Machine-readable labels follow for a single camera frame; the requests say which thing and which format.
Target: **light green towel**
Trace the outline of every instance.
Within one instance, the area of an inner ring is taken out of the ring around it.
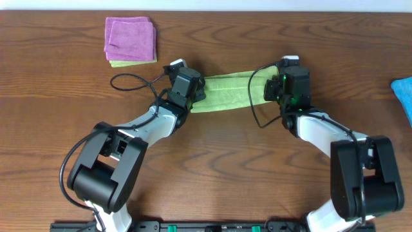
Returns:
[[[131,65],[149,64],[157,62],[157,57],[153,61],[109,61],[112,68],[126,67]]]
[[[206,99],[193,104],[191,113],[231,110],[250,106],[247,84],[254,71],[231,73],[205,77]],[[267,79],[279,75],[277,67],[272,66],[261,70],[253,76],[250,83],[250,94],[253,105],[266,103],[263,90]]]

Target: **wooden table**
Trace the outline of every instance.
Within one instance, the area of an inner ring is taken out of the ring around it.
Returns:
[[[158,62],[111,68],[105,17],[137,15],[158,30]],[[389,87],[412,74],[411,14],[2,11],[0,18],[0,231],[92,219],[60,192],[66,152],[96,123],[128,122],[153,101],[149,89],[112,89],[115,74],[153,79],[184,58],[208,76],[291,54],[310,68],[316,106],[392,140],[406,205],[375,223],[379,231],[412,230],[412,130]],[[279,114],[276,103],[257,109],[262,121]],[[133,217],[166,221],[299,218],[330,198],[329,171],[328,158],[280,122],[259,129],[250,108],[193,113],[148,150],[128,208]]]

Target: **folded cloth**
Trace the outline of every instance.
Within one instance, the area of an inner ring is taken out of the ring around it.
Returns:
[[[157,57],[152,61],[109,61],[112,68],[126,67],[139,64],[149,64],[157,62]]]
[[[253,72],[205,77],[206,99],[195,102],[191,113],[231,110],[250,106],[247,85]],[[253,105],[267,102],[263,98],[263,90],[265,89],[266,80],[271,79],[273,75],[279,75],[275,66],[261,70],[253,76],[250,83],[250,95],[252,96]]]
[[[110,52],[106,52],[106,59],[108,61],[143,61],[139,57],[117,54],[117,53],[110,53]],[[156,29],[153,28],[153,58],[148,61],[154,61],[155,59],[156,59]]]
[[[406,117],[412,127],[412,77],[393,81],[391,87],[400,103],[402,103]]]
[[[128,23],[140,23],[140,22],[150,22],[149,17],[107,17],[106,27],[104,29],[104,49],[109,44],[110,33],[115,21],[128,22]]]
[[[113,22],[107,53],[117,53],[136,57],[138,61],[152,61],[154,47],[153,23]]]

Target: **green cloth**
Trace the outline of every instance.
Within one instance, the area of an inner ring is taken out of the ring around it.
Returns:
[[[112,68],[126,67],[131,65],[149,64],[157,62],[157,57],[153,61],[109,61]]]
[[[191,113],[231,110],[250,106],[247,84],[254,71],[231,73],[205,77],[206,99],[195,102]],[[279,75],[277,67],[272,66],[261,70],[253,76],[250,83],[250,94],[253,105],[266,103],[263,90],[267,79]]]

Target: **blue cloth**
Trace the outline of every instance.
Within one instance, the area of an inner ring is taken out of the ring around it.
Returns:
[[[412,77],[394,81],[391,87],[400,103],[402,103],[406,117],[412,126]]]

